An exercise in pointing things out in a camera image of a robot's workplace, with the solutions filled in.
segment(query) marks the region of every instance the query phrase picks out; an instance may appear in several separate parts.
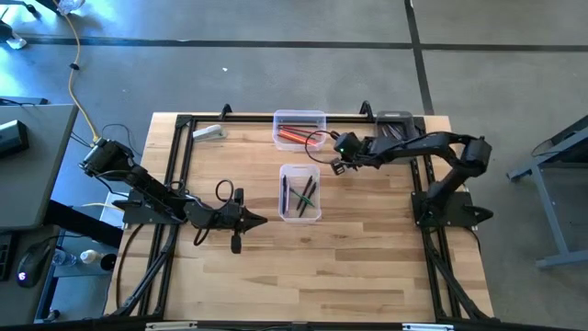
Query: black pen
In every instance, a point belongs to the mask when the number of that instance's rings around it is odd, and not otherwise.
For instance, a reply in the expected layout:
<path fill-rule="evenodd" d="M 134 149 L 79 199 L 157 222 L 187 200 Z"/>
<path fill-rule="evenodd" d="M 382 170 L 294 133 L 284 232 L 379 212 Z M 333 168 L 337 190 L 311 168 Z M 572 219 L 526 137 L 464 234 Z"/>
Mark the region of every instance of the black pen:
<path fill-rule="evenodd" d="M 288 194 L 288 180 L 286 176 L 282 177 L 282 215 L 286 215 L 286 201 Z"/>
<path fill-rule="evenodd" d="M 314 184 L 312 184 L 312 188 L 311 188 L 311 192 L 309 193 L 309 195 L 306 197 L 308 199 L 310 199 L 312 197 L 312 194 L 314 193 L 314 190 L 316 189 L 316 182 L 314 182 Z M 299 218 L 302 217 L 302 214 L 304 213 L 304 210 L 306 209 L 307 204 L 304 203 L 302 205 L 302 210 L 300 211 L 300 215 L 298 216 Z"/>
<path fill-rule="evenodd" d="M 311 184 L 312 184 L 312 176 L 309 177 L 309 180 L 306 182 L 306 186 L 304 187 L 304 191 L 302 191 L 303 197 L 306 197 L 306 192 L 309 191 Z M 300 199 L 300 201 L 298 201 L 298 206 L 296 207 L 296 210 L 300 209 L 300 207 L 302 206 L 302 202 L 303 202 L 303 199 Z"/>

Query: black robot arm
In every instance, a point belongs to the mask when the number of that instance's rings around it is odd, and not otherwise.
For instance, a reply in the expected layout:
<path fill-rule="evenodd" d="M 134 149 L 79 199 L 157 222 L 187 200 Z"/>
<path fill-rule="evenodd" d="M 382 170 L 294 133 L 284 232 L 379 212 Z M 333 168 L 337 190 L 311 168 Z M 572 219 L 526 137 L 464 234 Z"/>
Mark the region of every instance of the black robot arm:
<path fill-rule="evenodd" d="M 353 132 L 337 134 L 334 149 L 341 155 L 331 162 L 336 175 L 345 168 L 357 170 L 361 166 L 373 166 L 379 169 L 382 165 L 402 157 L 421 155 L 437 155 L 450 166 L 451 171 L 439 182 L 432 183 L 426 192 L 427 211 L 437 215 L 443 213 L 452 194 L 470 177 L 478 177 L 486 172 L 492 147 L 483 137 L 452 132 L 432 132 L 407 141 L 391 137 L 366 137 L 359 141 Z M 452 144 L 462 144 L 461 156 L 458 156 Z"/>
<path fill-rule="evenodd" d="M 115 141 L 98 140 L 80 167 L 90 177 L 122 181 L 140 192 L 142 199 L 115 201 L 117 206 L 125 210 L 148 209 L 164 217 L 167 223 L 181 224 L 190 221 L 200 232 L 234 231 L 231 249 L 235 254 L 241 253 L 240 234 L 267 222 L 266 218 L 253 214 L 245 208 L 242 188 L 232 189 L 233 193 L 223 201 L 222 207 L 214 209 L 202 202 L 200 198 L 188 195 L 183 188 L 171 189 L 153 178 L 147 169 L 133 161 L 130 148 Z M 231 183 L 227 179 L 221 181 L 223 182 Z M 195 240 L 195 244 L 201 244 L 201 242 L 201 240 Z"/>

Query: black clamp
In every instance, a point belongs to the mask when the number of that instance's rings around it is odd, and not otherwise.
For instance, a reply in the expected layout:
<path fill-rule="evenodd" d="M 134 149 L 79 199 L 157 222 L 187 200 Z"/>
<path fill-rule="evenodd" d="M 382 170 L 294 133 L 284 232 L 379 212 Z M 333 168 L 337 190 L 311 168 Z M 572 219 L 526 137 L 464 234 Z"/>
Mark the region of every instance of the black clamp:
<path fill-rule="evenodd" d="M 371 106 L 369 105 L 369 101 L 367 100 L 361 103 L 361 108 L 359 109 L 359 115 L 364 114 L 367 114 L 367 121 L 374 121 L 374 112 L 371 110 Z"/>
<path fill-rule="evenodd" d="M 224 119 L 227 117 L 227 113 L 230 113 L 230 112 L 232 112 L 231 105 L 225 104 L 224 107 L 222 108 L 222 111 L 220 112 L 219 120 L 224 121 Z"/>

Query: yellow cable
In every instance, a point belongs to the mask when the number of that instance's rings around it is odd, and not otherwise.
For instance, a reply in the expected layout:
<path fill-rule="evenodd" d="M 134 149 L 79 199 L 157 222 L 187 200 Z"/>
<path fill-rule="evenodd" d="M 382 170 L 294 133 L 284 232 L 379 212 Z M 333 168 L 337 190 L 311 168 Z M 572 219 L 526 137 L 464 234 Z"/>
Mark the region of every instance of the yellow cable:
<path fill-rule="evenodd" d="M 102 206 L 102 207 L 106 207 L 106 208 L 111 208 L 111 209 L 115 209 L 117 211 L 124 211 L 121 208 L 114 206 L 114 205 L 110 205 L 107 203 L 102 203 L 102 202 L 92 202 L 92 203 L 86 203 L 85 205 L 82 205 L 82 207 L 92 207 L 92 206 Z"/>
<path fill-rule="evenodd" d="M 59 7 L 59 4 L 57 3 L 56 0 L 53 0 L 53 3 L 57 7 Z M 70 20 L 70 18 L 67 17 L 67 15 L 63 15 L 63 17 L 65 17 L 65 20 L 70 25 L 70 28 L 72 28 L 73 36 L 75 37 L 75 42 L 77 43 L 77 54 L 75 55 L 75 61 L 73 61 L 73 64 L 79 65 L 78 61 L 80 60 L 80 53 L 82 52 L 82 45 L 80 44 L 80 38 L 77 36 L 77 32 L 75 31 L 74 24 L 72 24 L 72 21 Z M 96 132 L 96 128 L 94 127 L 94 124 L 92 124 L 90 117 L 85 112 L 84 107 L 82 107 L 82 104 L 80 104 L 80 101 L 77 99 L 77 97 L 74 94 L 74 88 L 73 88 L 74 71 L 75 71 L 74 68 L 72 68 L 72 71 L 70 72 L 70 79 L 69 79 L 69 83 L 68 83 L 67 87 L 68 87 L 68 90 L 70 91 L 70 96 L 72 97 L 73 102 L 80 109 L 80 111 L 82 112 L 82 115 L 84 115 L 85 121 L 88 123 L 88 126 L 90 127 L 90 130 L 92 131 L 92 141 L 95 143 L 98 141 L 98 139 L 100 139 L 100 137 L 98 136 L 98 133 Z"/>

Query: green pen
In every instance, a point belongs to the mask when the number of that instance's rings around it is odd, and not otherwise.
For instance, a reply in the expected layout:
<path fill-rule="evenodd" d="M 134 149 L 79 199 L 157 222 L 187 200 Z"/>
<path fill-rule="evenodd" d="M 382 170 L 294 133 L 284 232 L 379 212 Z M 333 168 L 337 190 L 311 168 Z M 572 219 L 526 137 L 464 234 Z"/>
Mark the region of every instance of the green pen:
<path fill-rule="evenodd" d="M 314 204 L 312 204 L 312 201 L 308 198 L 306 198 L 305 196 L 301 195 L 300 193 L 298 193 L 297 191 L 294 190 L 294 188 L 290 188 L 290 192 L 294 193 L 295 196 L 299 197 L 301 200 L 303 200 L 304 202 L 310 204 L 312 207 L 314 207 Z"/>

